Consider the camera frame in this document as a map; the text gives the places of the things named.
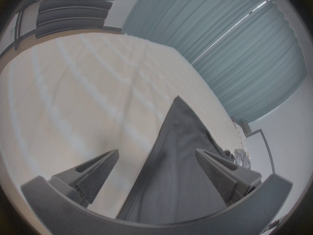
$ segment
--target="curtain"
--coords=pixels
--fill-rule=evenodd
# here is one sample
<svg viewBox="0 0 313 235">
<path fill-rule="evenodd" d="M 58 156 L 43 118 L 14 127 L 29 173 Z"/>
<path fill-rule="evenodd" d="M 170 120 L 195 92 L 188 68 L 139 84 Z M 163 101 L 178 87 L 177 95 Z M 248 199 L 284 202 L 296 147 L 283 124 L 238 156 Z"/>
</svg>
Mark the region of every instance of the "curtain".
<svg viewBox="0 0 313 235">
<path fill-rule="evenodd" d="M 177 49 L 190 63 L 265 0 L 138 0 L 122 32 Z M 249 15 L 194 68 L 226 111 L 251 122 L 300 85 L 306 67 L 298 41 L 272 2 Z"/>
</svg>

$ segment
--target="pillow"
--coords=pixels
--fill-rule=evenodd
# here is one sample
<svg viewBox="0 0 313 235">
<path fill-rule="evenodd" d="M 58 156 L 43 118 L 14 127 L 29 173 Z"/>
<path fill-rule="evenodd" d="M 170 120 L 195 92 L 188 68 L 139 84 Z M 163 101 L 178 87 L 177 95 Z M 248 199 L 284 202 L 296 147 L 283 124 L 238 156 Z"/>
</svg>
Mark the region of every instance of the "pillow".
<svg viewBox="0 0 313 235">
<path fill-rule="evenodd" d="M 246 135 L 244 134 L 244 131 L 239 124 L 234 123 L 234 125 L 236 127 L 240 148 L 243 149 L 247 153 L 247 155 L 251 161 Z"/>
</svg>

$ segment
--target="teal curtain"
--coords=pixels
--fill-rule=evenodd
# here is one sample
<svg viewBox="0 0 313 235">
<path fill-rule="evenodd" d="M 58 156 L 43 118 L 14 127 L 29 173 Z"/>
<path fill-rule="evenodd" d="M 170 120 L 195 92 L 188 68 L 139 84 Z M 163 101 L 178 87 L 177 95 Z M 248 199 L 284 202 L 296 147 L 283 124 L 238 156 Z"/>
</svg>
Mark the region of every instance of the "teal curtain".
<svg viewBox="0 0 313 235">
<path fill-rule="evenodd" d="M 138 0 L 122 32 L 177 49 L 190 63 L 265 0 Z M 196 63 L 230 116 L 251 122 L 303 81 L 306 67 L 283 14 L 266 2 Z"/>
</svg>

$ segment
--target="gray cloth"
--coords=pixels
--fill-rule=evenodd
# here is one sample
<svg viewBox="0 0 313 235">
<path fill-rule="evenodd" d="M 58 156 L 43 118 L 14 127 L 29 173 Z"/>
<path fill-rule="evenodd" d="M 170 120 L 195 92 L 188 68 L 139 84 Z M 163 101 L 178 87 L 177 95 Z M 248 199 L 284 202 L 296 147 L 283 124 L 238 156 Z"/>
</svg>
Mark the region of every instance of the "gray cloth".
<svg viewBox="0 0 313 235">
<path fill-rule="evenodd" d="M 236 149 L 235 150 L 235 162 L 238 165 L 241 165 L 245 168 L 250 169 L 251 168 L 251 162 L 247 155 L 247 153 L 242 149 Z"/>
<path fill-rule="evenodd" d="M 170 224 L 208 216 L 226 204 L 195 158 L 196 148 L 234 162 L 197 115 L 177 97 L 118 219 Z"/>
</svg>

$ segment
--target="beige bedsheet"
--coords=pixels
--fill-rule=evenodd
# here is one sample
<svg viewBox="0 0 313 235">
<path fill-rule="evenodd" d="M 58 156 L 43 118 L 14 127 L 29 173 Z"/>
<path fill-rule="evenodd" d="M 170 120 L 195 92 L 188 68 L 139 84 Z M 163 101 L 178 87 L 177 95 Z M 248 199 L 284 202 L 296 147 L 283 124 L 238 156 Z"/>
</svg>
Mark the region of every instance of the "beige bedsheet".
<svg viewBox="0 0 313 235">
<path fill-rule="evenodd" d="M 240 147 L 231 119 L 192 66 L 175 49 L 136 37 L 86 33 L 41 43 L 8 63 L 0 90 L 2 170 L 19 193 L 37 175 L 48 180 L 119 149 L 88 207 L 108 217 L 118 214 L 177 95 L 222 149 Z"/>
</svg>

